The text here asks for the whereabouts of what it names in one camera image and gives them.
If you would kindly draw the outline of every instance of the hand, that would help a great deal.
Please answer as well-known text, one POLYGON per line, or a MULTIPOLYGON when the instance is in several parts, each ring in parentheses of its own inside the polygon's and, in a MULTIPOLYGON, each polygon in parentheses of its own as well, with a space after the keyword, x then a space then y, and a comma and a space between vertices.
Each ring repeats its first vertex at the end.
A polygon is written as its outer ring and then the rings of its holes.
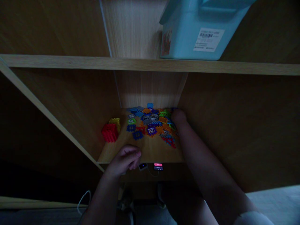
POLYGON ((172 121, 175 123, 175 125, 179 125, 183 122, 187 121, 187 116, 184 111, 181 109, 174 109, 172 116, 171 116, 172 121))
POLYGON ((113 158, 106 169, 110 176, 120 177, 128 169, 132 170, 139 166, 142 153, 137 146, 124 145, 113 158))

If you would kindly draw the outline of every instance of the barcode label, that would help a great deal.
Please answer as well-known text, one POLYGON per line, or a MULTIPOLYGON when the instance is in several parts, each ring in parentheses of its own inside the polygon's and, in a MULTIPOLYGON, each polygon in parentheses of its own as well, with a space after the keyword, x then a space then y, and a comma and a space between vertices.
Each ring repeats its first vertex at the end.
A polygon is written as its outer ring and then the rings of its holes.
POLYGON ((224 34, 225 30, 201 28, 194 51, 214 52, 224 34))
POLYGON ((203 37, 203 38, 210 38, 212 36, 213 36, 212 34, 204 34, 204 33, 200 34, 200 37, 203 37))

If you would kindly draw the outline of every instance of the shelf edge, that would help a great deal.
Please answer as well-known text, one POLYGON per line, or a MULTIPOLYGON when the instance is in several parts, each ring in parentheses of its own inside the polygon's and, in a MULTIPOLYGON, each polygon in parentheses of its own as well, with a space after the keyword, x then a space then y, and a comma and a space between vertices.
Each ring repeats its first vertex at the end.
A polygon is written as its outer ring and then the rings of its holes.
POLYGON ((300 75, 300 64, 0 54, 9 67, 300 75))

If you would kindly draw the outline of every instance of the light blue plastic bin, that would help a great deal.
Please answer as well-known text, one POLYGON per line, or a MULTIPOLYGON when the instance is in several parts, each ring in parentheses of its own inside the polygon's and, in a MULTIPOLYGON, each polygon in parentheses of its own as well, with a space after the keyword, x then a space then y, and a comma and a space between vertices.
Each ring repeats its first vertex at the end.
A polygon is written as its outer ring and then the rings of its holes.
POLYGON ((161 58, 218 60, 256 0, 170 0, 163 25, 161 58))

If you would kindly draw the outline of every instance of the barcode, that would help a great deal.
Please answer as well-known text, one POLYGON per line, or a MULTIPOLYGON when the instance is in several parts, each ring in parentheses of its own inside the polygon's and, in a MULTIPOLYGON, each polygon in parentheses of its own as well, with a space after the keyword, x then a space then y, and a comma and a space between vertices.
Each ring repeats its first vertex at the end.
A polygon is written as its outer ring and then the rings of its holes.
POLYGON ((203 38, 210 38, 212 36, 213 36, 212 34, 204 34, 204 33, 200 34, 200 37, 203 37, 203 38))

